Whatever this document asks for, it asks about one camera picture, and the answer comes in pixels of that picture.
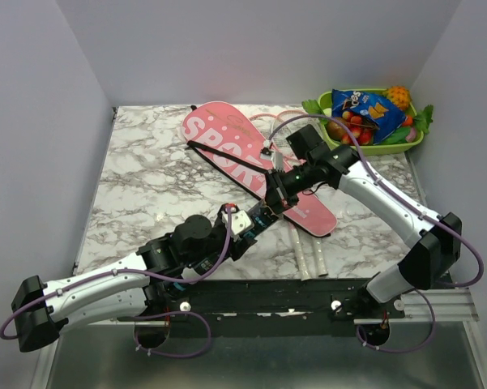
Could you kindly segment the black shuttlecock tube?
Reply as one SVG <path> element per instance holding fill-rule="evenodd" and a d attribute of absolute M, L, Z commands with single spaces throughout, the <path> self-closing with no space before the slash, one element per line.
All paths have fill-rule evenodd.
<path fill-rule="evenodd" d="M 226 203 L 214 223 L 199 215 L 188 217 L 170 235 L 171 246 L 184 267 L 175 281 L 165 283 L 166 292 L 177 297 L 197 279 L 216 271 L 225 260 L 238 260 L 278 219 L 262 201 L 248 211 Z"/>

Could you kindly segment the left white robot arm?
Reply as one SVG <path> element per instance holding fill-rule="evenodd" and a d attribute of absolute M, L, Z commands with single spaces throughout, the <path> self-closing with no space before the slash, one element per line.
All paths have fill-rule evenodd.
<path fill-rule="evenodd" d="M 52 281 L 28 277 L 11 303 L 11 338 L 20 352 L 30 353 L 74 327 L 140 315 L 156 319 L 167 298 L 205 280 L 225 260 L 239 259 L 266 227 L 253 212 L 225 204 L 215 222 L 192 215 L 171 233 L 87 274 Z"/>

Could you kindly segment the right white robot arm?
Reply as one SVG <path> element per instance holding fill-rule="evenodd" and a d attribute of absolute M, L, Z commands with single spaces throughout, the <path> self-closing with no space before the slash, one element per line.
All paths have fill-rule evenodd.
<path fill-rule="evenodd" d="M 462 222 L 458 216 L 440 216 L 409 198 L 376 172 L 358 150 L 348 145 L 330 149 L 311 125 L 286 140 L 303 162 L 279 175 L 285 199 L 325 183 L 366 205 L 409 248 L 400 262 L 373 277 L 357 296 L 362 315 L 377 316 L 387 301 L 401 293 L 431 289 L 459 259 Z"/>

